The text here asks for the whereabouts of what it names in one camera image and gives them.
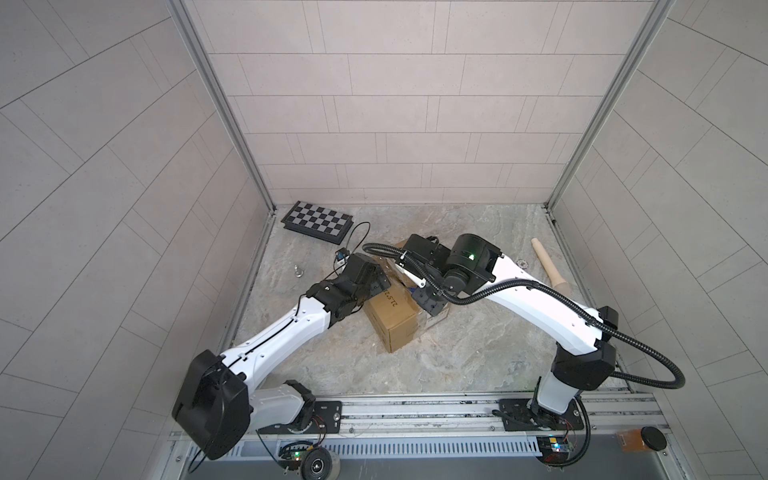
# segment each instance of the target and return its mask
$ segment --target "gray floor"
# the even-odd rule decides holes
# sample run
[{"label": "gray floor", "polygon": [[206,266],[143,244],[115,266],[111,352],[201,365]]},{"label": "gray floor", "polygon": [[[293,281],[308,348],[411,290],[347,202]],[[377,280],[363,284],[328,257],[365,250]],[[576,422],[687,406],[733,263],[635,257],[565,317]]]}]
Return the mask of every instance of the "gray floor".
[{"label": "gray floor", "polygon": [[[513,259],[526,260],[528,272],[548,283],[531,247],[531,238],[537,237],[571,282],[574,300],[583,303],[539,205],[339,209],[352,214],[356,222],[371,222],[366,241],[397,243],[418,233],[437,235],[450,247],[458,235],[476,233]],[[285,212],[279,210],[278,219]],[[358,229],[350,247],[364,230]],[[337,249],[276,223],[236,343],[249,339],[293,307],[301,293],[331,271]],[[304,269],[301,278],[293,275],[294,264]],[[452,306],[446,319],[394,353],[384,350],[365,313],[360,312],[298,349],[273,370],[264,386],[296,379],[321,395],[533,390],[537,378],[549,370],[554,351],[551,337],[491,301]]]}]

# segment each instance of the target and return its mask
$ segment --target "checkered pattern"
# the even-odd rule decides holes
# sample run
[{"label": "checkered pattern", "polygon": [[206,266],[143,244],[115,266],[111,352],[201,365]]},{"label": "checkered pattern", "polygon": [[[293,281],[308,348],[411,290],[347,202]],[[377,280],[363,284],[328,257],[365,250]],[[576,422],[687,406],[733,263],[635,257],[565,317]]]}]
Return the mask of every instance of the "checkered pattern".
[{"label": "checkered pattern", "polygon": [[351,215],[307,202],[296,202],[283,218],[283,223],[288,229],[339,244],[353,222]]}]

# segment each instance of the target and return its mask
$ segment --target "robotic arm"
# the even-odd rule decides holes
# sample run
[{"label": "robotic arm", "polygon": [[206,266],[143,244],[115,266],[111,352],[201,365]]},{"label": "robotic arm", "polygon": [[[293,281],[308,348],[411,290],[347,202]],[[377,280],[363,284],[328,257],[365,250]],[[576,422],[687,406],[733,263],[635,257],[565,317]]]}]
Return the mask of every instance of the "robotic arm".
[{"label": "robotic arm", "polygon": [[[467,305],[488,298],[557,340],[551,371],[528,404],[532,427],[547,428],[556,422],[580,391],[596,389],[608,376],[659,388],[684,384],[682,373],[666,357],[616,330],[617,313],[610,307],[595,310],[573,302],[539,283],[481,237],[461,235],[449,249],[412,235],[402,249],[368,243],[363,250],[393,258],[420,285],[412,296],[431,315],[448,302]],[[219,356],[206,350],[195,357],[173,417],[211,459],[227,453],[248,429],[282,423],[302,432],[313,415],[311,391],[293,380],[274,389],[258,386],[305,342],[389,286],[372,257],[351,255],[340,276],[312,285],[296,307],[255,337]],[[616,351],[607,342],[612,336],[658,359],[674,373],[675,380],[659,382],[614,372]]]}]

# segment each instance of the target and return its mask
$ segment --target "wooden stick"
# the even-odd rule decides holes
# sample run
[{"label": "wooden stick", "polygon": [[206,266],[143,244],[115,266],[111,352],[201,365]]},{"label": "wooden stick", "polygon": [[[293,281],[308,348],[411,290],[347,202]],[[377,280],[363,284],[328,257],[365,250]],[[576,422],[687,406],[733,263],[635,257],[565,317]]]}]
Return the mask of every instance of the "wooden stick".
[{"label": "wooden stick", "polygon": [[562,293],[565,296],[571,296],[571,286],[568,285],[568,281],[558,272],[558,268],[552,263],[552,259],[549,257],[544,245],[538,241],[538,238],[531,239],[531,245],[533,250],[538,255],[538,259],[541,261],[541,265],[549,276],[549,281],[552,284],[552,288]]}]

